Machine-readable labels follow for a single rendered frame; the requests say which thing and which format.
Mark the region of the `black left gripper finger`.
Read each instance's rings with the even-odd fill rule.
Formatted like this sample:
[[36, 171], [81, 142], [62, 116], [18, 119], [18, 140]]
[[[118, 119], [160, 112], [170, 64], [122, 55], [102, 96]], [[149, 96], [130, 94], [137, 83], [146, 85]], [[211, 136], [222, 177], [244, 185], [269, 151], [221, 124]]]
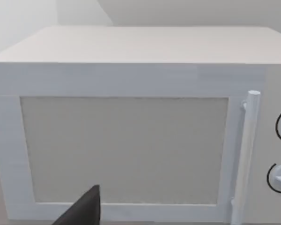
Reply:
[[85, 192], [52, 225], [100, 225], [100, 186]]

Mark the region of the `pale microwave door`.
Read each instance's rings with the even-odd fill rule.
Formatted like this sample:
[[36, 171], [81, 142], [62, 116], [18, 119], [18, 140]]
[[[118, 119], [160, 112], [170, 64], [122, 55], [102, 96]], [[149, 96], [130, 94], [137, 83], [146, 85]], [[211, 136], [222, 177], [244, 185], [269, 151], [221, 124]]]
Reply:
[[106, 221], [226, 222], [241, 102], [263, 88], [261, 64], [0, 62], [0, 181], [11, 220], [54, 220], [68, 203], [35, 201], [21, 97], [228, 98], [216, 205], [107, 203]]

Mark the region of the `pale microwave oven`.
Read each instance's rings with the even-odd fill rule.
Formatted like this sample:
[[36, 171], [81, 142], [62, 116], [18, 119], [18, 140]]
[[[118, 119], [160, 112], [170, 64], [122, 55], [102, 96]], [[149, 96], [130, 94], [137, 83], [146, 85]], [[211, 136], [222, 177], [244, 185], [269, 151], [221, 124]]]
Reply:
[[[2, 51], [0, 62], [266, 66], [242, 224], [281, 224], [281, 194], [266, 182], [270, 167], [281, 164], [275, 132], [280, 33], [264, 27], [58, 26]], [[237, 125], [229, 220], [158, 223], [230, 224], [246, 99]], [[228, 103], [226, 97], [21, 97], [35, 201], [69, 208], [99, 184], [105, 222], [107, 203], [216, 205]]]

